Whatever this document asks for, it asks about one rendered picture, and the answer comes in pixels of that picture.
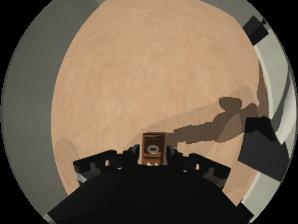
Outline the brown wooden tray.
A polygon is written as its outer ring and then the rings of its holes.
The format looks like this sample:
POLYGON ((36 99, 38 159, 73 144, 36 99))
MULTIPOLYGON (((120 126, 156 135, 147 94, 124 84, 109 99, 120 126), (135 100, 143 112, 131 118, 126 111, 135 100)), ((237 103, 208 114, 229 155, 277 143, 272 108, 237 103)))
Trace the brown wooden tray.
POLYGON ((161 138, 162 143, 162 159, 161 159, 161 165, 163 165, 163 157, 164 157, 164 145, 165 145, 165 134, 151 134, 151 133, 143 133, 142 134, 142 164, 144 163, 144 141, 146 137, 157 137, 161 138))

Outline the brown digit cube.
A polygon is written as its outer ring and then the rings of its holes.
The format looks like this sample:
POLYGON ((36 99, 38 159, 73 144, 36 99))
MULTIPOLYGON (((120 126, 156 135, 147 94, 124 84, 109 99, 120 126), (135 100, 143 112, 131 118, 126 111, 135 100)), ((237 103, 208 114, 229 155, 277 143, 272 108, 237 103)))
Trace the brown digit cube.
POLYGON ((144 156, 144 165, 161 165, 161 157, 145 157, 144 156))
POLYGON ((145 157, 162 157, 162 139, 157 137, 146 137, 144 141, 145 157))

